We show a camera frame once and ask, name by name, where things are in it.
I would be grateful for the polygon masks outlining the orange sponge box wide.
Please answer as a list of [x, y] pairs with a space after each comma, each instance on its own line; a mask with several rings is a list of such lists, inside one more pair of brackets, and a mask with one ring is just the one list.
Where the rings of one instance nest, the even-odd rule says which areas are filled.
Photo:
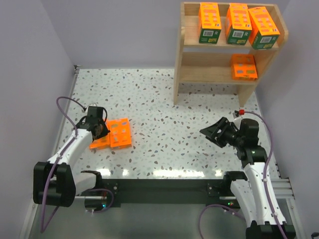
[[255, 81], [258, 79], [252, 54], [232, 54], [230, 68], [233, 80]]
[[107, 127], [110, 131], [110, 147], [113, 150], [132, 146], [130, 122], [128, 118], [108, 120]]
[[105, 149], [108, 147], [110, 147], [110, 135], [109, 134], [100, 138], [100, 139], [94, 140], [89, 146], [89, 148], [91, 150], [93, 150], [93, 149], [100, 150], [100, 149]]

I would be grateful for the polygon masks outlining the orange sponge box narrow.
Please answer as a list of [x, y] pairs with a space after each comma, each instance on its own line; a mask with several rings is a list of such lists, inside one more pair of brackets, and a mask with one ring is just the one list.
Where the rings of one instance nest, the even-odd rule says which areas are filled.
[[201, 2], [198, 12], [198, 42], [200, 44], [216, 44], [221, 29], [218, 3]]
[[226, 43], [245, 45], [252, 32], [252, 24], [245, 3], [230, 3], [225, 21]]

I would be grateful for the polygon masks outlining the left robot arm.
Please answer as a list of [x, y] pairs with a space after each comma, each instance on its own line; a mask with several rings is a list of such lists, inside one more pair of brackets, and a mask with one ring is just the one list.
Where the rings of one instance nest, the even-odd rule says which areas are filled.
[[89, 106], [86, 115], [77, 124], [62, 146], [46, 162], [38, 162], [33, 169], [33, 201], [36, 204], [69, 207], [80, 194], [80, 186], [75, 182], [72, 168], [89, 145], [107, 136], [107, 111], [104, 107]]

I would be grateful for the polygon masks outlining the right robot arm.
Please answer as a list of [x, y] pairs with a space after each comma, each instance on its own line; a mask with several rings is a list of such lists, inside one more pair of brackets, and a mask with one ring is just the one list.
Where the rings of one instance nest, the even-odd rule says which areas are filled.
[[220, 148], [230, 145], [237, 150], [242, 171], [226, 172], [223, 189], [229, 189], [242, 210], [248, 239], [294, 239], [296, 231], [283, 215], [268, 170], [266, 150], [259, 145], [259, 124], [254, 119], [239, 123], [222, 117], [200, 130], [206, 139]]

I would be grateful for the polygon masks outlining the wooden shelf unit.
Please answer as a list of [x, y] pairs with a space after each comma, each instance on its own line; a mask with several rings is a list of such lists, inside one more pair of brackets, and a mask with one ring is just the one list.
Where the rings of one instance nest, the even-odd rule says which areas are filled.
[[[289, 31], [277, 4], [264, 4], [280, 36], [268, 50], [254, 50], [250, 43], [231, 45], [226, 43], [225, 29], [221, 29], [216, 44], [203, 44], [198, 40], [199, 2], [180, 4], [180, 21], [177, 37], [173, 102], [178, 102], [178, 88], [181, 83], [233, 84], [237, 87], [239, 105], [245, 106], [262, 78], [288, 41]], [[230, 60], [235, 50], [247, 49], [254, 56], [258, 79], [255, 81], [234, 80], [231, 76]]]

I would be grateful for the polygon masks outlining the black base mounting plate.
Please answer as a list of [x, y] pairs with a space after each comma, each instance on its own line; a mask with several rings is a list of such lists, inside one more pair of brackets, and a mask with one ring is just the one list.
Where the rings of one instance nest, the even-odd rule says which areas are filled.
[[102, 188], [114, 195], [113, 207], [121, 204], [220, 204], [240, 205], [228, 179], [102, 179]]

